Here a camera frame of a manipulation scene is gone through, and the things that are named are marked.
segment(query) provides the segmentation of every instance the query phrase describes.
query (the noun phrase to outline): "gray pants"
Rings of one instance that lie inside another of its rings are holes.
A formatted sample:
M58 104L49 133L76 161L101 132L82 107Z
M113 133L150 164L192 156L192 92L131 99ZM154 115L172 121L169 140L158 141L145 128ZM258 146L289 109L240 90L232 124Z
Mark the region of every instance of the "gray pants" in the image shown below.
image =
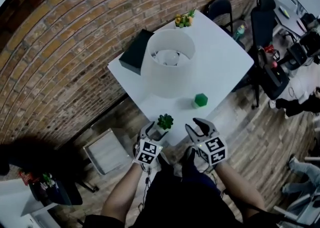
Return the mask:
M312 194L320 186L320 168L310 163L300 163L297 160L290 163L290 169L294 173L303 173L309 177L305 183L287 183L283 188L283 193L291 194L303 192Z

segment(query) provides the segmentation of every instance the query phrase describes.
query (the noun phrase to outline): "chair headrest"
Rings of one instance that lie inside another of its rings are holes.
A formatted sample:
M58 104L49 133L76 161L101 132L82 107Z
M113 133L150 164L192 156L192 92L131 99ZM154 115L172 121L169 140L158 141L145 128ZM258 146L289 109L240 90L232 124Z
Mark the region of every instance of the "chair headrest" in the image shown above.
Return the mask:
M256 6L259 11L266 12L276 8L275 0L256 0Z

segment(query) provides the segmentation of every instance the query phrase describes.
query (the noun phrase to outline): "black shirt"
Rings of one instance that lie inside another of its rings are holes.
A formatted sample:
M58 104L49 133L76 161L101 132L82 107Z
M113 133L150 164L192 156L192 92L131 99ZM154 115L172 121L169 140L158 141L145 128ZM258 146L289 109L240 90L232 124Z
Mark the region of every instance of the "black shirt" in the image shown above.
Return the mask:
M84 228L124 228L121 221L107 216L89 215ZM132 227L277 227L263 213L244 224L237 221L221 197L203 184L178 183L170 189L148 192L144 209Z

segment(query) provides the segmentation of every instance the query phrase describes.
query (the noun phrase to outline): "table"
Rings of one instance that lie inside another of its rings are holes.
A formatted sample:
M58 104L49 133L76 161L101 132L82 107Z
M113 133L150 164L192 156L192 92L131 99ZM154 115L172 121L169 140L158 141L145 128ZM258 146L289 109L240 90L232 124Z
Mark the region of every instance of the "table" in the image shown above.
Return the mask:
M278 23L278 25L273 30L273 36L275 36L280 30L284 29L300 38L305 32L300 28L300 26L297 23L298 20L301 22L298 15L294 11L286 7L284 4L280 3L278 0L274 1L276 5L276 8L274 10L275 20ZM286 9L290 16L289 19L286 18L280 11L280 6Z
M175 24L171 22L156 32L174 28ZM121 66L121 55L108 65L111 73L150 121L157 120L159 115L165 113L173 117L173 126L166 135L167 142L173 146L187 136L186 123L196 128L194 117L210 118L212 111L254 63L237 42L199 11L195 12L192 26L185 28L184 32L194 41L197 64L194 82L181 97L165 99L147 91L141 76ZM208 103L205 107L194 109L191 104L199 93L207 95Z

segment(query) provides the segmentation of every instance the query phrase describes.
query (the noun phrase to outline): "lamp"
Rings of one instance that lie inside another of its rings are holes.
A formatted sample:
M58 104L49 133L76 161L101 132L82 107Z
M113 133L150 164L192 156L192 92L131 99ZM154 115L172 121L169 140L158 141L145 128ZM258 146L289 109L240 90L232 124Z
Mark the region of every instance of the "lamp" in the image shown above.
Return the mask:
M181 96L192 82L195 53L193 40L181 30L162 30L152 35L141 67L148 89L163 98Z

